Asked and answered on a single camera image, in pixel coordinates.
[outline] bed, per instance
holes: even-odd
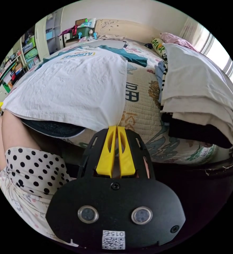
[[[206,148],[197,141],[171,138],[168,136],[168,127],[160,120],[159,87],[154,66],[162,59],[155,51],[144,46],[145,43],[151,43],[152,37],[157,37],[160,32],[153,27],[131,21],[107,19],[97,20],[95,32],[98,33],[98,38],[123,40],[127,44],[125,48],[127,53],[147,58],[147,67],[128,62],[126,100],[119,125],[141,136],[153,162],[184,165],[209,162],[216,154],[217,146]],[[86,43],[90,42],[75,43],[60,51],[65,52]],[[32,68],[19,84],[32,75],[35,69]],[[85,129],[78,136],[64,140],[85,148],[94,134],[95,131]]]

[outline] wooden headboard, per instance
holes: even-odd
[[[126,39],[135,40],[142,43],[151,43],[152,38],[158,38],[160,31],[154,27],[140,23],[117,20],[99,19],[96,21],[95,32],[100,35],[118,35]]]

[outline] pink pillow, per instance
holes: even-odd
[[[185,39],[182,39],[174,34],[170,34],[170,33],[160,33],[160,38],[165,42],[165,43],[174,43],[174,44],[177,44],[177,45],[180,45],[182,47],[185,47],[185,48],[189,48],[189,49],[192,49],[196,52],[198,52],[194,47],[193,45],[188,42],[187,40]]]

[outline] qr code label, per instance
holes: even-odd
[[[102,248],[105,250],[124,250],[125,249],[125,232],[103,230]]]

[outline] person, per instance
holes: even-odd
[[[77,247],[73,242],[58,239],[45,218],[54,193],[72,180],[61,151],[52,140],[34,133],[5,110],[0,116],[0,188],[4,196],[34,230],[52,240]]]

